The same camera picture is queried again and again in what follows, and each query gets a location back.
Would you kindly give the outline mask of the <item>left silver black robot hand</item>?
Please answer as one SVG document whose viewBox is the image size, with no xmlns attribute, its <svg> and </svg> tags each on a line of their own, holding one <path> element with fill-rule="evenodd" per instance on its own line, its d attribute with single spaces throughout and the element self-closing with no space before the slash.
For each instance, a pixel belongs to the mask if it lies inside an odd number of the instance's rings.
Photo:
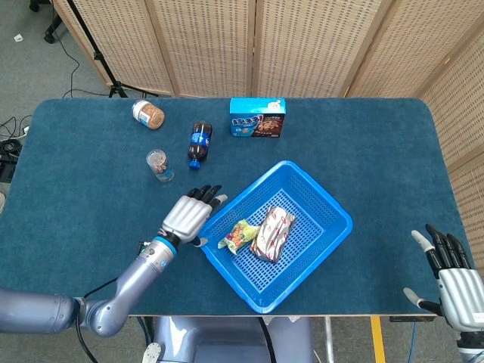
<svg viewBox="0 0 484 363">
<path fill-rule="evenodd" d="M 204 185 L 193 188 L 181 196 L 162 222 L 157 235 L 175 248 L 182 244 L 203 246 L 198 234 L 212 212 L 227 200 L 226 194 L 219 194 L 221 185 Z"/>
</svg>

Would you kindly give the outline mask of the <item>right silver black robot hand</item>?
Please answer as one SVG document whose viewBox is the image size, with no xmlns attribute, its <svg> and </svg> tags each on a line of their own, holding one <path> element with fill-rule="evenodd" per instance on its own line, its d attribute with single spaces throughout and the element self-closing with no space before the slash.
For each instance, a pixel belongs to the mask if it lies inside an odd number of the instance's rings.
<svg viewBox="0 0 484 363">
<path fill-rule="evenodd" d="M 483 282 L 464 251 L 462 243 L 452 234 L 443 234 L 432 225 L 425 225 L 431 240 L 419 231 L 412 238 L 423 250 L 439 288 L 439 302 L 431 302 L 405 287 L 406 298 L 419 309 L 442 316 L 458 332 L 483 331 Z"/>
</svg>

